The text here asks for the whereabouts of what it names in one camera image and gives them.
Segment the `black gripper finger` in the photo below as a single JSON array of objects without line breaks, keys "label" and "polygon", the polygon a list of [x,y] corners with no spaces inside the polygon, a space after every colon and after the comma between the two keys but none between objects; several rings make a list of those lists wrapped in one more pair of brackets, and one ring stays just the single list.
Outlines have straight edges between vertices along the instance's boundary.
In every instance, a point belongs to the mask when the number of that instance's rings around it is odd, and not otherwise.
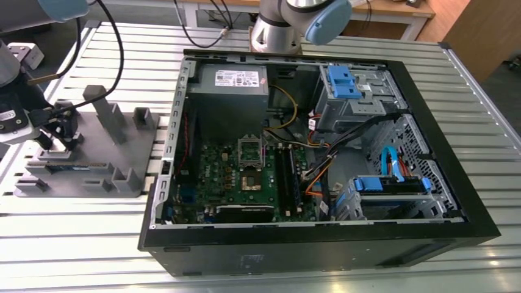
[{"label": "black gripper finger", "polygon": [[45,150],[51,150],[54,146],[53,137],[57,134],[57,123],[51,122],[47,125],[41,126],[39,130],[41,130],[41,135],[35,139],[35,141],[38,142],[38,144]]},{"label": "black gripper finger", "polygon": [[79,144],[79,139],[75,137],[79,128],[79,117],[81,114],[77,109],[54,115],[55,136],[66,146],[67,151],[73,151]]}]

